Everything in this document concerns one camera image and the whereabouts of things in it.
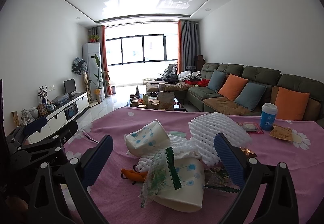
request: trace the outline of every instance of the blue coffee cup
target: blue coffee cup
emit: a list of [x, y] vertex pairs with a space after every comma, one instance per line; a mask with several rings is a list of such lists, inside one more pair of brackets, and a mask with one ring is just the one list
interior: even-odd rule
[[278, 113], [277, 106], [271, 103], [265, 103], [262, 106], [260, 127], [262, 130], [270, 131]]

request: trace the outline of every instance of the gray blue pillow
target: gray blue pillow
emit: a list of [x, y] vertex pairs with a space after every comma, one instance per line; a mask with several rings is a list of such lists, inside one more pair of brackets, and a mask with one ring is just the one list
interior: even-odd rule
[[234, 102], [253, 111], [262, 98], [266, 88], [266, 86], [249, 82]]
[[215, 92], [218, 92], [220, 87], [223, 84], [224, 78], [226, 77], [226, 72], [220, 72], [217, 70], [214, 70], [213, 75], [210, 78], [210, 81], [207, 85], [207, 88], [210, 90], [213, 90]]

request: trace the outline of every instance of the silver screw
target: silver screw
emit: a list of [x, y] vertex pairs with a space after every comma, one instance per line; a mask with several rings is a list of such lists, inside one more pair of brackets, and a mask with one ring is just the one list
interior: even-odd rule
[[44, 168], [46, 168], [47, 166], [48, 166], [48, 163], [45, 162], [45, 163], [42, 163], [40, 167], [41, 167], [42, 169], [44, 169]]
[[77, 164], [79, 162], [79, 159], [78, 158], [72, 158], [71, 160], [70, 160], [70, 164], [72, 164], [72, 165], [75, 165], [75, 164]]
[[251, 157], [248, 161], [253, 165], [256, 165], [258, 163], [257, 159], [255, 159], [254, 157]]
[[280, 162], [279, 166], [280, 166], [281, 168], [287, 168], [287, 165], [286, 165], [284, 162]]

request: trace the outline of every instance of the black window frame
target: black window frame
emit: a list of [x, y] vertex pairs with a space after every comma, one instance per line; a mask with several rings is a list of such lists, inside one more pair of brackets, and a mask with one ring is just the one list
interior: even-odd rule
[[[117, 38], [106, 39], [106, 41], [118, 40], [120, 39], [120, 49], [121, 49], [121, 63], [111, 64], [108, 66], [117, 66], [117, 65], [125, 65], [125, 64], [133, 64], [133, 63], [147, 63], [147, 62], [164, 62], [164, 61], [175, 61], [175, 59], [167, 59], [166, 58], [166, 36], [167, 35], [178, 35], [178, 34], [141, 34], [141, 35], [131, 35], [131, 36], [123, 36]], [[163, 53], [164, 59], [161, 60], [145, 60], [145, 52], [144, 52], [144, 37], [145, 36], [163, 36]], [[124, 63], [124, 56], [123, 56], [123, 38], [130, 38], [130, 37], [142, 37], [142, 48], [143, 48], [143, 61], [135, 61], [135, 62], [126, 62]]]

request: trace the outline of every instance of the black monitor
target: black monitor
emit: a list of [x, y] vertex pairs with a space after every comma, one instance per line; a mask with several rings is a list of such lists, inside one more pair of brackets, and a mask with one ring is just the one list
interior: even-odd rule
[[69, 94], [69, 97], [72, 98], [73, 97], [72, 92], [77, 90], [74, 79], [64, 81], [64, 89], [65, 92]]

